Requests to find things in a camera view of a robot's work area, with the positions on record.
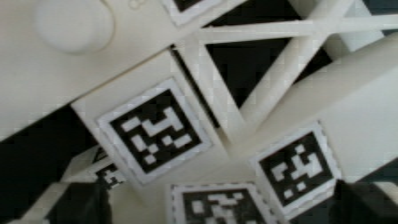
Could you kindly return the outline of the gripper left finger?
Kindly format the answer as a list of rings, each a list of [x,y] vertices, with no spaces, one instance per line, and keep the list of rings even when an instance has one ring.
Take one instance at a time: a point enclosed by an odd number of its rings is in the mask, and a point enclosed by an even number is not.
[[[25,215],[11,224],[112,224],[103,184],[53,183]]]

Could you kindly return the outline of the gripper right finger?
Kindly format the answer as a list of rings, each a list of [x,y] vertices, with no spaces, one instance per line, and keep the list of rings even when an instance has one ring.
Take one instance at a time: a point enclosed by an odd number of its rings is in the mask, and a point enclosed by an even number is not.
[[[338,181],[331,224],[398,224],[398,184]]]

